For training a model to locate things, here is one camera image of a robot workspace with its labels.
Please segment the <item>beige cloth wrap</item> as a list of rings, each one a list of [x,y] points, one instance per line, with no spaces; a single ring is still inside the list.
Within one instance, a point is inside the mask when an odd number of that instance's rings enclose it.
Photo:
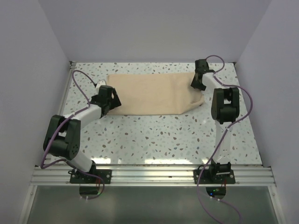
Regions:
[[[111,115],[180,115],[201,106],[204,96],[191,87],[194,73],[110,74],[121,106]]]

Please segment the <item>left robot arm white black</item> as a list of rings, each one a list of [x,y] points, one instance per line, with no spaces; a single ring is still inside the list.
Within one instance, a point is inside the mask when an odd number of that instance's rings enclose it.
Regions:
[[[80,150],[81,129],[119,106],[116,89],[101,85],[86,107],[66,116],[52,116],[43,143],[44,156],[59,157],[58,161],[65,161],[81,171],[80,177],[86,183],[94,182],[97,178],[95,163]]]

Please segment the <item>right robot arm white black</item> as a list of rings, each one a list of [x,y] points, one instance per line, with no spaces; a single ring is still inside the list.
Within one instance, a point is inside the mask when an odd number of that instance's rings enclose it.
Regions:
[[[229,125],[237,120],[240,114],[239,89],[226,87],[216,80],[215,71],[209,68],[206,59],[195,61],[195,75],[191,87],[201,91],[213,91],[211,116],[215,121],[215,149],[212,158],[193,171],[194,182],[199,184],[235,183],[231,169],[231,130]]]

